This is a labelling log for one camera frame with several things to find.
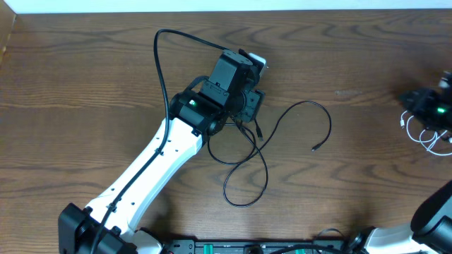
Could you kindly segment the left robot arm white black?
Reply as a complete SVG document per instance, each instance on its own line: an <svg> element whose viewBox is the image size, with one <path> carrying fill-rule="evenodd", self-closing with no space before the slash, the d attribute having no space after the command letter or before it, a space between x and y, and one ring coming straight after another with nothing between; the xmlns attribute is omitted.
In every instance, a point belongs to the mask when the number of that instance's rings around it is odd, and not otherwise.
<svg viewBox="0 0 452 254"><path fill-rule="evenodd" d="M228 119L256 118L267 67L244 50L222 51L213 72L197 77L171 100L168 115L144 150L113 184L84 208L70 203L59 215L60 253L161 253L163 244L138 228L145 211L177 170Z"/></svg>

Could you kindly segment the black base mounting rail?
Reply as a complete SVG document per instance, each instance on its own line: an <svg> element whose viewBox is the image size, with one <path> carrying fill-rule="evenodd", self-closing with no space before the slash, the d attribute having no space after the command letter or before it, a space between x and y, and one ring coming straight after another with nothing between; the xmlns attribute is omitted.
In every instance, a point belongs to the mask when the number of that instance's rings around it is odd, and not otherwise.
<svg viewBox="0 0 452 254"><path fill-rule="evenodd" d="M171 234L162 239L162 254L318 254L348 253L341 237L316 236L311 239L198 238Z"/></svg>

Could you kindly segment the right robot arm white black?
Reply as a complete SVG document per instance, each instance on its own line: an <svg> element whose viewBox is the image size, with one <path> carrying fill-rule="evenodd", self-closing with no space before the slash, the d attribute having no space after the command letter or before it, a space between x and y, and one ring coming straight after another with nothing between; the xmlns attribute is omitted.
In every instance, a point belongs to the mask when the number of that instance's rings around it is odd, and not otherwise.
<svg viewBox="0 0 452 254"><path fill-rule="evenodd" d="M451 86L440 84L439 87L440 92L430 88L404 92L399 100L410 118L424 126L420 136L412 140L432 155L450 157L450 152L434 151L439 140L451 142ZM427 198L409 224L369 227L349 240L345 252L450 253L451 182Z"/></svg>

